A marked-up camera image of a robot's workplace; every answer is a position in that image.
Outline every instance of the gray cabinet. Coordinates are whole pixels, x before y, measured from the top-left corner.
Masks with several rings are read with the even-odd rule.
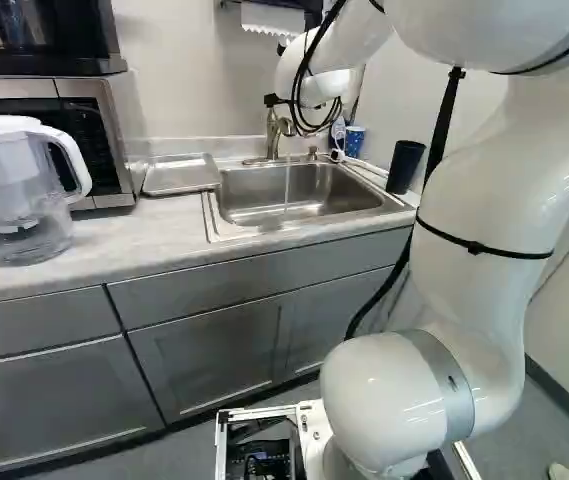
[[[286,376],[319,367],[344,338],[355,313],[388,277],[391,267],[303,288],[285,302],[282,322],[290,325]],[[358,331],[366,333],[380,302],[364,318]]]
[[[161,425],[120,335],[0,359],[0,470]]]
[[[103,287],[0,302],[0,356],[120,333]]]
[[[392,265],[408,228],[108,284],[127,329]]]
[[[274,381],[281,296],[175,320],[130,333],[168,421]]]

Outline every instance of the gray floor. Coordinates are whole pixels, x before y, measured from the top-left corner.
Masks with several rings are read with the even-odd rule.
[[[319,398],[317,383],[272,397],[258,406]],[[213,480],[213,423],[175,433],[158,442],[32,480]],[[467,442],[484,480],[546,479],[546,466],[569,467],[569,418],[529,381],[522,404],[499,430]]]

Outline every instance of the kitchen sink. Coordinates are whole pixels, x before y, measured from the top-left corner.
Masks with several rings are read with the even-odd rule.
[[[209,241],[412,210],[350,167],[318,158],[222,166],[221,185],[203,194]]]

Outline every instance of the gray countertop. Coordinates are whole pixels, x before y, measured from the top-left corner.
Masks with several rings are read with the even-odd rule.
[[[400,197],[414,205],[415,194]],[[0,301],[196,267],[220,261],[397,228],[414,211],[209,243],[200,194],[142,198],[128,212],[74,222],[62,255],[24,267],[0,266]]]

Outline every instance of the blue cup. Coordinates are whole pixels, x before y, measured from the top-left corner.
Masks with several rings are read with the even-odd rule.
[[[366,129],[364,127],[346,127],[346,147],[344,153],[348,157],[360,158],[362,144],[366,137]]]

